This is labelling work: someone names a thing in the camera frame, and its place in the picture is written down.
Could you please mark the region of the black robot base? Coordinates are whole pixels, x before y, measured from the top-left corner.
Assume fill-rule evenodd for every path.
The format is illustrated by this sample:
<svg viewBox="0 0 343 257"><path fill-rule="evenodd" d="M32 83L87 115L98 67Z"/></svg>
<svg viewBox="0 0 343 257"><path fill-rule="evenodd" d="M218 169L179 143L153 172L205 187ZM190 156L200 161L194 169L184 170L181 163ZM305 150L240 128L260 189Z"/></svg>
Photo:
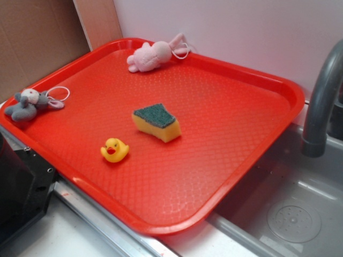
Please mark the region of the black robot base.
<svg viewBox="0 0 343 257"><path fill-rule="evenodd" d="M1 135L1 246L47 212L56 169L31 148L14 150Z"/></svg>

